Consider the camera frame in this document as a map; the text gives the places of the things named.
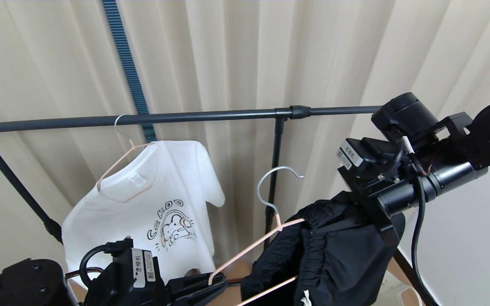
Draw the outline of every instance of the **black fabric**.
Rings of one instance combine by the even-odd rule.
[[[347,192],[298,211],[288,221],[305,222],[283,229],[253,264],[251,275],[241,283],[242,300],[298,275],[296,281],[249,305],[302,306],[305,290],[313,306],[373,304],[396,246],[386,246],[377,229],[361,225],[358,216]],[[401,238],[404,217],[399,214],[392,220]]]

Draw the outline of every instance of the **t-shirt sleeve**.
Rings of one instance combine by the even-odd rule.
[[[196,154],[198,157],[198,168],[200,170],[205,200],[216,207],[221,207],[225,200],[224,193],[218,182],[217,175],[214,172],[208,152],[202,144],[198,144]]]

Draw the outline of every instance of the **cartoon bear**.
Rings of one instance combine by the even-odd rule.
[[[179,214],[172,215],[171,220],[162,225],[162,246],[165,247],[168,242],[169,246],[173,246],[177,239],[192,236],[188,230],[191,227],[192,224],[187,218]]]

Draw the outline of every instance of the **t-shirt neck tag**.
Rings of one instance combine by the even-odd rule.
[[[139,173],[134,172],[130,176],[128,176],[128,179],[134,183],[134,185],[137,188],[141,188],[146,183],[146,179],[144,179],[142,176],[139,175]]]

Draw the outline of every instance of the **white label sticker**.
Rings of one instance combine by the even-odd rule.
[[[132,267],[134,269],[134,288],[145,287],[145,260],[142,250],[132,248]]]
[[[154,261],[152,260],[152,253],[150,251],[145,251],[145,271],[147,281],[156,281],[154,275]]]
[[[346,157],[344,152],[341,149],[339,149],[337,155],[340,161],[342,161],[342,164],[344,164],[345,168],[349,170],[352,164],[350,163],[350,160]]]
[[[356,151],[347,141],[344,141],[344,143],[342,143],[342,147],[340,147],[340,149],[342,149],[347,157],[349,157],[350,161],[353,162],[353,165],[358,167],[360,166],[360,164],[362,164],[362,161],[364,161],[364,159],[362,159],[362,157],[360,157],[360,155],[356,153]]]
[[[134,185],[137,186],[137,188],[140,188],[146,183],[146,179],[144,179],[142,176],[140,176],[138,173],[132,173],[131,176],[128,176],[128,179],[134,183]]]

